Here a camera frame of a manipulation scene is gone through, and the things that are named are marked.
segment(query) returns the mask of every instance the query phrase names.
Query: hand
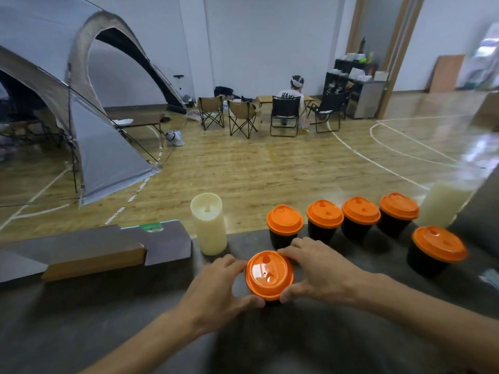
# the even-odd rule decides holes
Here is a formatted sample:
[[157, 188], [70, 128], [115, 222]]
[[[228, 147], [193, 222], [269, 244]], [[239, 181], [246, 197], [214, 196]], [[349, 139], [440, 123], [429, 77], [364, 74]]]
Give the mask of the hand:
[[279, 250], [283, 256], [297, 261], [305, 272], [305, 280], [288, 286], [281, 293], [281, 303], [295, 297], [309, 297], [328, 303], [352, 305], [357, 284], [368, 280], [370, 273], [358, 268], [334, 249], [309, 237], [293, 239]]
[[228, 254], [205, 265], [191, 282], [175, 312], [192, 320], [198, 336], [217, 330], [249, 308], [265, 306], [265, 301], [256, 295], [232, 295], [234, 279], [246, 264]]

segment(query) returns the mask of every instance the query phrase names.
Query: black cup with orange lid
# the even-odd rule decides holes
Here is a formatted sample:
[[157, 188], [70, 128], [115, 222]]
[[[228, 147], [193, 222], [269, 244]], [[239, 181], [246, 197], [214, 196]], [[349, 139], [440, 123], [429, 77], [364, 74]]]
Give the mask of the black cup with orange lid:
[[248, 288], [267, 305], [278, 304], [280, 294], [293, 280], [293, 266], [289, 259], [276, 251], [259, 252], [246, 265]]
[[361, 241], [371, 226], [375, 225], [381, 213], [378, 206], [362, 197], [353, 197], [341, 208], [345, 220], [341, 225], [343, 235], [349, 240]]
[[343, 212], [335, 204], [320, 199], [308, 207], [307, 218], [309, 237], [328, 244], [343, 223]]
[[267, 226], [275, 249], [291, 245], [303, 227], [302, 216], [285, 204], [280, 204], [267, 215]]
[[397, 237], [419, 215], [417, 203], [400, 193], [390, 193], [379, 202], [381, 218], [377, 223], [380, 231]]
[[452, 232], [436, 226], [419, 227], [412, 234], [407, 263], [421, 276], [433, 278], [468, 255], [463, 242]]

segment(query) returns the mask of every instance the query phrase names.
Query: person's left hand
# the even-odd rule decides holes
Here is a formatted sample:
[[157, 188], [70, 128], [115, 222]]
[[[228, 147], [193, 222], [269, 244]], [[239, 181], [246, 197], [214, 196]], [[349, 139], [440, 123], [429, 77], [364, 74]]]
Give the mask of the person's left hand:
[[191, 282], [175, 312], [193, 322], [198, 336], [217, 330], [242, 311], [265, 306], [256, 295], [232, 295], [234, 279], [246, 264], [228, 254], [205, 265]]

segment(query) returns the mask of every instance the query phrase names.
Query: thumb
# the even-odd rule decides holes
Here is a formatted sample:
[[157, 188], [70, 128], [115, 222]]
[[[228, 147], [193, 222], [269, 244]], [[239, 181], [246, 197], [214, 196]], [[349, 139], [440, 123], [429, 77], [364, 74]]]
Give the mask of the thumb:
[[234, 309], [237, 313], [243, 312], [250, 308], [263, 307], [265, 307], [265, 301], [256, 295], [248, 295], [245, 297], [236, 298], [234, 301]]
[[309, 294], [309, 287], [305, 281], [295, 283], [286, 287], [280, 295], [280, 302], [287, 303], [296, 297], [303, 297]]

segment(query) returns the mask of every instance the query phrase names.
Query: person's right hand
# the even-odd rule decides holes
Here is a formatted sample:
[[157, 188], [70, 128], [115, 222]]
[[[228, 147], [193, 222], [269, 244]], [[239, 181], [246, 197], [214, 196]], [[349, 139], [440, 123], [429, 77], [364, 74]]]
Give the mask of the person's right hand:
[[334, 249], [309, 237], [293, 239], [279, 250], [283, 256], [297, 261], [305, 272], [305, 280], [289, 285], [280, 296], [281, 303], [295, 297], [314, 298], [328, 303], [355, 302], [357, 284], [368, 281], [370, 273], [358, 268]]

